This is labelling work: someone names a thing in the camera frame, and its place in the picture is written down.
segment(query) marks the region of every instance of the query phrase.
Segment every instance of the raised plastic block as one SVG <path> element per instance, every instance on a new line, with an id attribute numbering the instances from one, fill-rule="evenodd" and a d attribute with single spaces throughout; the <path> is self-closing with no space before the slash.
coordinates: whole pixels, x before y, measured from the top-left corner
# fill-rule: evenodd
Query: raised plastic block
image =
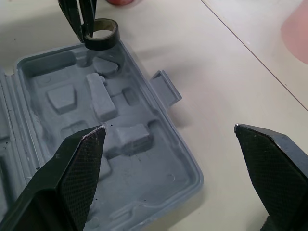
<path id="1" fill-rule="evenodd" d="M 73 85 L 66 85 L 47 92 L 48 100 L 59 114 L 74 110 L 77 106 Z"/>
<path id="2" fill-rule="evenodd" d="M 111 75 L 118 71 L 119 66 L 99 57 L 93 58 L 94 70 L 100 75 Z"/>
<path id="3" fill-rule="evenodd" d="M 150 149 L 152 136 L 143 124 L 132 127 L 110 128 L 103 149 L 104 155 L 112 159 L 118 155 L 136 154 Z"/>
<path id="4" fill-rule="evenodd" d="M 97 118 L 102 122 L 114 118 L 117 114 L 117 109 L 99 74 L 92 73 L 87 75 L 87 83 L 90 88 L 93 109 Z"/>

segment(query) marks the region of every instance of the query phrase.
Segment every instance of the red container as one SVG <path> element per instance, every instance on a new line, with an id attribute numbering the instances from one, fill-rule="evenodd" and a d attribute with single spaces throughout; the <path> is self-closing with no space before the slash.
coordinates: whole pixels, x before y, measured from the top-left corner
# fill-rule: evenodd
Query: red container
<path id="1" fill-rule="evenodd" d="M 127 5 L 133 1 L 134 0 L 107 0 L 107 2 L 109 2 L 110 4 L 118 5 L 118 6 Z"/>

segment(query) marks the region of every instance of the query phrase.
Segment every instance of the table surface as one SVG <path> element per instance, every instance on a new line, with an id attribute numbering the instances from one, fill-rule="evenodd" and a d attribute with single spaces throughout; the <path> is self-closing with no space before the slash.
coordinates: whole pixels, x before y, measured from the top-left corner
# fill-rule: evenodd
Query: table surface
<path id="1" fill-rule="evenodd" d="M 223 0 L 205 2 L 232 26 L 249 15 L 243 13 L 234 22 L 225 16 L 230 14 Z M 306 80 L 297 82 L 297 76 L 303 77 L 307 67 L 291 56 L 279 60 L 265 48 L 248 47 L 265 57 L 262 62 L 277 64 L 265 66 L 242 43 L 245 30 L 237 38 L 200 0 L 141 0 L 122 8 L 99 0 L 97 17 L 119 23 L 123 42 L 147 78 L 157 70 L 168 73 L 183 97 L 168 113 L 205 178 L 196 196 L 144 230 L 258 231 L 267 212 L 250 182 L 233 127 L 245 123 L 269 128 L 287 134 L 308 152 L 303 138 L 308 135 L 307 110 L 277 80 L 284 76 L 272 74 L 290 67 L 294 79 L 288 83 L 301 87 L 290 90 L 302 94 L 304 102 Z M 56 0 L 0 0 L 0 65 L 8 74 L 24 55 L 77 42 Z"/>

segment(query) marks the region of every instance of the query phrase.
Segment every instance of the plastic case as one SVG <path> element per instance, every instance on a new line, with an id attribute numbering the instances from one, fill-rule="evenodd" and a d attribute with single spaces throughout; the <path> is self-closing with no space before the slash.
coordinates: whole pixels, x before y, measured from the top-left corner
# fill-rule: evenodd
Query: plastic case
<path id="1" fill-rule="evenodd" d="M 167 115 L 180 94 L 165 72 L 147 81 L 122 43 L 28 56 L 0 83 L 0 220 L 65 137 L 100 124 L 107 135 L 84 230 L 139 230 L 201 189 Z"/>

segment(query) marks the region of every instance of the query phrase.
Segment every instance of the molded compartment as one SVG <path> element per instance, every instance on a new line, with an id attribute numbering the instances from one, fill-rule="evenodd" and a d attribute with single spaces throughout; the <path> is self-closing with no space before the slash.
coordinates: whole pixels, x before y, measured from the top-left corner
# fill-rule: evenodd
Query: molded compartment
<path id="1" fill-rule="evenodd" d="M 144 79 L 122 43 L 107 51 L 89 51 L 81 44 L 17 63 L 9 81 L 15 94 L 5 98 L 12 99 L 20 127 L 26 130 L 23 147 L 29 153 L 21 163 L 22 172 L 29 168 L 34 174 L 65 137 L 106 125 L 86 231 L 137 230 L 202 187 L 200 168 L 166 113 L 180 95 L 163 72 L 152 83 Z M 7 135 L 0 133 L 0 145 L 2 140 Z M 15 155 L 22 158 L 25 152 Z M 6 182 L 0 181 L 0 192 Z M 9 201 L 1 195 L 0 205 Z"/>

